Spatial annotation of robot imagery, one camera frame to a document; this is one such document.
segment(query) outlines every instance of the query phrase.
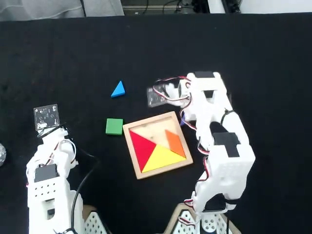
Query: yellow triangle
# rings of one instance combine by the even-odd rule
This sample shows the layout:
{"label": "yellow triangle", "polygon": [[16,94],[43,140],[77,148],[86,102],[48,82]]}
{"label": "yellow triangle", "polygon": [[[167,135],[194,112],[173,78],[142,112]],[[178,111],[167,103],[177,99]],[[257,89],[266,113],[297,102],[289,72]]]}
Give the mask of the yellow triangle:
{"label": "yellow triangle", "polygon": [[156,145],[142,172],[148,172],[183,160],[186,158],[161,145]]}

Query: circuit board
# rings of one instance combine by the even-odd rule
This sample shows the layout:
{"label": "circuit board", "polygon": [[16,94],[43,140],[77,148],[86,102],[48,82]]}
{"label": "circuit board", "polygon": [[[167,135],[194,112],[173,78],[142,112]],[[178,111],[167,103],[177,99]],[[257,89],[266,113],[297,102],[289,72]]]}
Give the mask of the circuit board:
{"label": "circuit board", "polygon": [[48,105],[34,108],[36,131],[59,126],[58,105]]}
{"label": "circuit board", "polygon": [[[155,85],[154,88],[166,95],[166,84]],[[167,100],[164,97],[159,96],[157,93],[155,93],[152,87],[147,88],[147,105],[149,107],[156,107],[166,103]]]}

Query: white wall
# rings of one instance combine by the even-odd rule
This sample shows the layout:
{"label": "white wall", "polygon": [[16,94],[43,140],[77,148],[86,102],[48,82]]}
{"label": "white wall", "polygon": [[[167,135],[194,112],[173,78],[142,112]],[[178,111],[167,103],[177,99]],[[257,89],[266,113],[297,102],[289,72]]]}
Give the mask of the white wall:
{"label": "white wall", "polygon": [[312,0],[242,0],[242,13],[312,12]]}

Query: green block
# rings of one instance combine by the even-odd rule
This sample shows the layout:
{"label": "green block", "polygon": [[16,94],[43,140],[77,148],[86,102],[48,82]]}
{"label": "green block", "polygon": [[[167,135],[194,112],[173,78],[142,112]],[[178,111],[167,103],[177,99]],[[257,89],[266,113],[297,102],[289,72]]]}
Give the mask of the green block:
{"label": "green block", "polygon": [[122,124],[123,124],[123,119],[121,118],[108,118],[106,120],[106,134],[121,135]]}

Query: black tablecloth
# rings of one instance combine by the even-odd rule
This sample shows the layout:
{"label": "black tablecloth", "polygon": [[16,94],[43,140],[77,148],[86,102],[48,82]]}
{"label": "black tablecloth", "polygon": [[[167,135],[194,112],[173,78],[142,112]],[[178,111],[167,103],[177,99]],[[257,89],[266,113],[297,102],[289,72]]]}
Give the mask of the black tablecloth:
{"label": "black tablecloth", "polygon": [[[149,109],[158,78],[218,71],[232,93],[256,155],[231,213],[244,234],[303,233],[311,207],[312,14],[146,16],[0,23],[0,231],[28,233],[25,165],[40,144],[33,108],[58,103],[77,145],[97,155],[82,189],[113,233],[164,231],[203,172],[194,132],[183,127],[194,164],[137,180],[123,136],[105,134],[108,117],[125,123],[177,108]],[[122,80],[124,97],[110,94]],[[70,175],[72,189],[92,166]]]}

